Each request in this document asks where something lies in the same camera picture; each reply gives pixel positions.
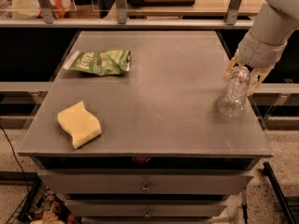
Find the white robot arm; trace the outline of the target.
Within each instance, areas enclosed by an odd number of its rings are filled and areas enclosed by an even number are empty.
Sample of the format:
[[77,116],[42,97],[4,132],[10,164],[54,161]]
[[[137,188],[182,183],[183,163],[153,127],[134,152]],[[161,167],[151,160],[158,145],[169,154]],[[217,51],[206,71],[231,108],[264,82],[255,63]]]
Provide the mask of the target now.
[[228,63],[228,80],[239,67],[251,69],[247,96],[252,95],[280,60],[292,33],[299,27],[299,0],[265,0],[254,23]]

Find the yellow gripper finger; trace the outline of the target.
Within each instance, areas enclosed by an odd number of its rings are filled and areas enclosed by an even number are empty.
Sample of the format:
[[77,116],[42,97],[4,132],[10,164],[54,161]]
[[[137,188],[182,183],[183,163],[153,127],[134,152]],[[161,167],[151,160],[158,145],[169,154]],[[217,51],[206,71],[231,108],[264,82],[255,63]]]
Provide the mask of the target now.
[[249,88],[247,92],[247,96],[251,96],[263,83],[266,77],[269,75],[271,70],[273,69],[272,66],[266,68],[250,68],[250,82]]
[[245,65],[245,62],[242,60],[241,56],[239,55],[239,51],[235,52],[234,57],[228,62],[226,66],[226,70],[224,72],[223,80],[227,81],[231,74],[238,68]]

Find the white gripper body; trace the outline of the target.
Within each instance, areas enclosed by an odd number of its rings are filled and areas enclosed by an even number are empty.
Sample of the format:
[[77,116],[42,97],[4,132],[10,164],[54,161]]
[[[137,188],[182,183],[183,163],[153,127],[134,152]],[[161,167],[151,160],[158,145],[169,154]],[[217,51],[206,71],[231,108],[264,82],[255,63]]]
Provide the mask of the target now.
[[237,47],[236,56],[243,64],[252,69],[271,68],[280,60],[287,43],[274,46],[255,39],[247,32]]

